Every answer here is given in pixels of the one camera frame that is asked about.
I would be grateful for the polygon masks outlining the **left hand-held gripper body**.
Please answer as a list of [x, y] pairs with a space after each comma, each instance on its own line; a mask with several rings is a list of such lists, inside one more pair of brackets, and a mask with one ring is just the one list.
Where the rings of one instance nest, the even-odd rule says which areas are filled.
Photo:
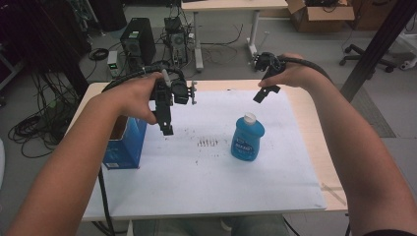
[[174, 104], [187, 104], [191, 101], [196, 104], [195, 88], [196, 82], [191, 82], [188, 86], [184, 74], [179, 69], [161, 69], [163, 78], [157, 79], [150, 96], [150, 99], [155, 102], [155, 110], [162, 112], [169, 110]]

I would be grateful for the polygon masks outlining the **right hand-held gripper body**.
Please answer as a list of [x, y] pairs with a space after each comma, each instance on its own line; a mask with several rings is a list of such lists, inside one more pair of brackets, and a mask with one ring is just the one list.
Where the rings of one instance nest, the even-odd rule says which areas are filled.
[[267, 79], [282, 73], [285, 70], [285, 63], [269, 52], [258, 54], [254, 58], [255, 70], [264, 72], [263, 79]]

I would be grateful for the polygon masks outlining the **blue bottle with white cap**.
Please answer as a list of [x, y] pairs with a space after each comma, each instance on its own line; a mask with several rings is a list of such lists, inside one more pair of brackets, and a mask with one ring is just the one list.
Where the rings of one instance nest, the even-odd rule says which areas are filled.
[[264, 126], [253, 113], [246, 113], [236, 121], [236, 129], [231, 142], [231, 154], [244, 161], [254, 161], [260, 151]]

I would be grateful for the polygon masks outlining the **blue cardboard box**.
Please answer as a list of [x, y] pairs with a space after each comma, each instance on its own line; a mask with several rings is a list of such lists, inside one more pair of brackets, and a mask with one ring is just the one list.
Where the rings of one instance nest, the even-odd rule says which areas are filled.
[[146, 121], [138, 118], [117, 118], [103, 158], [107, 169], [139, 167], [147, 125]]

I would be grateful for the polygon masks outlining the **person's right hand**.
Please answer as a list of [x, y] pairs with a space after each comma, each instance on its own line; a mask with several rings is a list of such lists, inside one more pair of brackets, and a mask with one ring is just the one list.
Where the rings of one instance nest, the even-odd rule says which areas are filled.
[[285, 70], [275, 76], [261, 80], [260, 88], [285, 85], [313, 91], [328, 82], [328, 79], [317, 70], [298, 63], [287, 63]]

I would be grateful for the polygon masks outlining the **person's left hand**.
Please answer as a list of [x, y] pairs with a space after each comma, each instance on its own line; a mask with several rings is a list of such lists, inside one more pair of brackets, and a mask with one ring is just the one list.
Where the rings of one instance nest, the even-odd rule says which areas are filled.
[[156, 118], [149, 108], [149, 99], [156, 80], [162, 78], [161, 73], [152, 73], [144, 78], [129, 80], [101, 96], [117, 116], [135, 117], [153, 125]]

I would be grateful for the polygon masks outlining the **open computer case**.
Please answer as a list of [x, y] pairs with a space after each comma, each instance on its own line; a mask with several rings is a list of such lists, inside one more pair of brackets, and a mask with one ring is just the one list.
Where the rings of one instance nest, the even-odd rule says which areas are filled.
[[180, 18], [165, 18], [164, 28], [172, 62], [178, 67], [187, 64], [187, 34]]

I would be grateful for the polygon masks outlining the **white desk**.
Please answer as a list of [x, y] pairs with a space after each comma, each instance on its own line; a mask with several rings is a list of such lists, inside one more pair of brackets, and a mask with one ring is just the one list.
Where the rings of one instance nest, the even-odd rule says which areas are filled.
[[222, 12], [223, 18], [236, 17], [240, 12], [251, 13], [251, 34], [247, 38], [247, 47], [254, 59], [260, 47], [255, 45], [259, 18], [262, 10], [286, 9], [286, 0], [181, 0], [181, 8], [184, 12], [193, 14], [194, 34], [195, 34], [195, 67], [200, 73], [204, 69], [204, 59], [202, 54], [201, 41], [199, 37], [199, 18], [203, 12]]

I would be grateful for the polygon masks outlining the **open brown cardboard box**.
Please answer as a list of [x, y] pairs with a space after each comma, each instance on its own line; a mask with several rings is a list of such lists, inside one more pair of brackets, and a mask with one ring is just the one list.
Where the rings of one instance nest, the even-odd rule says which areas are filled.
[[338, 32], [355, 19], [347, 0], [333, 0], [327, 6], [309, 6], [308, 0], [286, 0], [290, 20], [299, 32]]

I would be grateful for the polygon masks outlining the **white table mat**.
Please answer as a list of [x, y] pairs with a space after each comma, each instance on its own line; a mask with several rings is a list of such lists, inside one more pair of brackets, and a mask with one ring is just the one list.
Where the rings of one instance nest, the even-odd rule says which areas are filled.
[[[99, 220], [324, 209], [327, 204], [284, 91], [200, 91], [172, 107], [173, 135], [148, 127], [137, 169], [104, 170], [84, 218]], [[235, 123], [252, 112], [266, 129], [258, 157], [232, 156]]]

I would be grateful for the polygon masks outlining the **small white device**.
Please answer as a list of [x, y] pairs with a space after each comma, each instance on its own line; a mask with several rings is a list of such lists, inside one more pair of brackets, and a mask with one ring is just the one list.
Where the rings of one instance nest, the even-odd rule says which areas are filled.
[[107, 57], [107, 67], [112, 77], [117, 77], [119, 75], [119, 62], [118, 62], [118, 52], [111, 50], [108, 53]]

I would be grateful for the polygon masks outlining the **grey floor mat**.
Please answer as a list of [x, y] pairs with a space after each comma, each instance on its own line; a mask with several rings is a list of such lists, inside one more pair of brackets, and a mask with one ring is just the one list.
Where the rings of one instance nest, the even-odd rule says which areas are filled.
[[351, 104], [374, 128], [380, 138], [395, 138], [394, 131], [364, 88], [356, 92]]

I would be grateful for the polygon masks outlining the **black bin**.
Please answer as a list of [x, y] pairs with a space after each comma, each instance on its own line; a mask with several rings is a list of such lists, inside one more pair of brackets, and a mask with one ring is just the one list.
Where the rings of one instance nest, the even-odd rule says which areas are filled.
[[89, 0], [104, 31], [121, 30], [127, 25], [121, 0]]

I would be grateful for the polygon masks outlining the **brown cabinet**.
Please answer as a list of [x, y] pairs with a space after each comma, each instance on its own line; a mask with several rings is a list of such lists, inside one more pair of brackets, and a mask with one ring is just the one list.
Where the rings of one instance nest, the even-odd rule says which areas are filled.
[[378, 30], [397, 0], [348, 0], [355, 19], [348, 24], [354, 30]]

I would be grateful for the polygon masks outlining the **clear tape strip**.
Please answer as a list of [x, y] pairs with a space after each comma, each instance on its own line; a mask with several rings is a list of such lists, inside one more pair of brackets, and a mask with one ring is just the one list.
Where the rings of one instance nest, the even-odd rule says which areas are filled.
[[326, 183], [322, 184], [322, 191], [331, 195], [332, 200], [329, 201], [332, 208], [346, 207], [347, 201], [344, 197], [344, 192], [339, 187], [330, 187]]

